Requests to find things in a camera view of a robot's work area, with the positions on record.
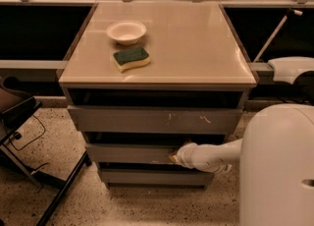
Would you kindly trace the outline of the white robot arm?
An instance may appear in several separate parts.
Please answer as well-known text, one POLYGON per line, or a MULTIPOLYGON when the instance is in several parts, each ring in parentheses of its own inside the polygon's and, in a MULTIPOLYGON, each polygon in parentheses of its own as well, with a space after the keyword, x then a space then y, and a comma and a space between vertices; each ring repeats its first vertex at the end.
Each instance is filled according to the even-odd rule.
POLYGON ((272 105, 253 116, 242 139, 188 142, 170 158, 211 173, 238 162, 240 226, 314 226, 313 106, 272 105))

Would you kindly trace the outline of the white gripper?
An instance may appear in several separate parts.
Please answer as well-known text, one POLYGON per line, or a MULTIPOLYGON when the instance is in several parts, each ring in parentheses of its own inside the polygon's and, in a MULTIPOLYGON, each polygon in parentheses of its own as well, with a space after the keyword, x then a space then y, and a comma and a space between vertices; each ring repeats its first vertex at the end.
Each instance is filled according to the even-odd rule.
POLYGON ((191 140, 185 140, 184 145, 179 148, 177 154, 171 153, 169 158, 174 164, 180 164, 182 167, 192 169, 194 167, 192 155, 197 148, 197 143, 194 143, 191 140))

